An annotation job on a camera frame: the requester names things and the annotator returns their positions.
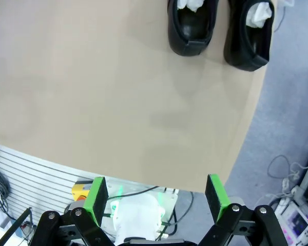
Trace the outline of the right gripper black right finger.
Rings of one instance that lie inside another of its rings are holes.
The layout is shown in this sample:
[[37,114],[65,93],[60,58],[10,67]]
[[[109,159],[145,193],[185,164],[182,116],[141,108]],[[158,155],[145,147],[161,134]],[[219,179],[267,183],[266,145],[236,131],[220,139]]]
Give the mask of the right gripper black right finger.
[[287,245],[272,207],[254,210],[232,203],[217,174],[209,174],[205,196],[214,220],[199,245],[228,245],[234,236],[245,237],[249,245]]

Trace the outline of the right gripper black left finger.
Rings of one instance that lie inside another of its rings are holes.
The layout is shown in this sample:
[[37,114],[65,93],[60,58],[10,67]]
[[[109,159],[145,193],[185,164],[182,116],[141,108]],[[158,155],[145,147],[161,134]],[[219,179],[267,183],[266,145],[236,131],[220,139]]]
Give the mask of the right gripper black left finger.
[[93,180],[88,196],[81,207],[64,215],[56,211],[42,214],[35,230],[36,245],[70,245],[81,239],[85,245],[110,245],[101,229],[108,191],[104,177]]

